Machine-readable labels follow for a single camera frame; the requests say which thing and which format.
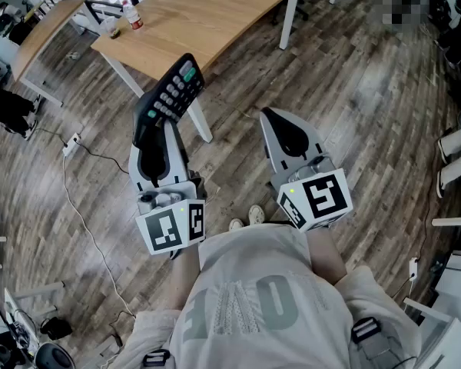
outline person's arm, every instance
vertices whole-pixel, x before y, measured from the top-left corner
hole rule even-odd
[[[198,245],[185,248],[173,261],[164,304],[156,311],[137,314],[133,332],[111,369],[139,369],[147,353],[155,351],[171,336],[176,320],[200,274]]]
[[[376,318],[384,336],[390,341],[392,351],[396,352],[400,361],[407,360],[400,367],[415,366],[422,350],[420,330],[376,283],[369,267],[362,265],[354,269],[335,288],[345,300],[354,323],[366,317]]]
[[[353,323],[366,317],[376,318],[383,332],[391,336],[391,341],[396,341],[393,349],[401,346],[397,350],[401,360],[418,357],[422,347],[419,328],[376,283],[370,269],[360,266],[347,274],[330,230],[326,228],[308,231],[307,243],[314,274],[340,292]],[[402,367],[413,367],[415,362],[414,358],[410,359]]]
[[[173,260],[172,273],[165,291],[166,309],[182,310],[200,274],[198,245],[189,246]]]
[[[347,275],[337,246],[328,228],[317,228],[306,233],[310,262],[314,274],[335,285]]]

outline strap buckle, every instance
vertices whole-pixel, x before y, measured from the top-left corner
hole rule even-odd
[[[359,344],[379,332],[381,332],[381,325],[378,320],[374,317],[362,318],[352,328],[352,341]]]
[[[143,360],[144,367],[163,367],[171,356],[168,350],[163,348],[146,354]]]

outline white cable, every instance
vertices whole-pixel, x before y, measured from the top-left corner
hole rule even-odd
[[[109,364],[111,363],[110,361],[111,361],[111,360],[114,360],[118,355],[119,355],[119,354],[115,354],[115,355],[113,355],[111,358],[109,358],[108,360],[106,360],[106,363],[103,364],[103,365],[101,365],[101,369],[104,369],[104,367],[107,368],[107,367],[109,366]]]
[[[105,265],[106,269],[108,270],[109,276],[111,277],[111,281],[113,282],[114,292],[115,292],[116,295],[119,296],[119,298],[123,301],[124,306],[126,307],[126,310],[128,311],[128,313],[130,313],[133,317],[135,317],[134,314],[131,313],[131,310],[130,310],[130,308],[128,307],[126,301],[125,301],[125,300],[123,299],[123,297],[118,293],[118,289],[116,288],[116,282],[114,281],[113,274],[111,273],[111,270],[110,270],[109,267],[108,267],[108,263],[106,262],[106,257],[104,256],[104,253],[103,253],[103,252],[101,251],[101,249],[99,248],[98,244],[95,243],[94,235],[91,233],[91,230],[89,230],[89,229],[87,228],[87,225],[85,224],[84,218],[82,217],[82,215],[80,214],[80,212],[77,210],[77,208],[75,207],[75,205],[73,205],[73,204],[71,203],[70,194],[68,193],[67,183],[66,183],[66,180],[65,180],[65,157],[63,157],[63,187],[65,188],[65,193],[67,193],[68,202],[70,203],[71,207],[74,208],[74,211],[77,212],[77,214],[80,216],[80,219],[82,220],[82,224],[84,225],[85,230],[89,233],[89,235],[91,235],[92,243],[94,244],[95,248],[98,249],[98,252],[101,253],[102,261],[104,262],[104,265]]]

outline white t-shirt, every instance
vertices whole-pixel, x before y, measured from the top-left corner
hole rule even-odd
[[[418,327],[370,269],[358,267],[332,286],[311,271],[307,239],[295,228],[241,228],[207,239],[200,254],[201,274],[183,311],[139,314],[113,367],[139,368],[164,336],[172,355],[166,367],[178,369],[367,367],[351,331],[370,316],[396,363],[420,353]]]

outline black bag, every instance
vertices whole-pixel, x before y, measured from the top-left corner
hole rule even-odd
[[[57,341],[62,337],[71,334],[70,324],[66,320],[62,320],[58,317],[53,317],[49,320],[45,320],[41,323],[39,330],[42,334],[48,335],[52,341]]]

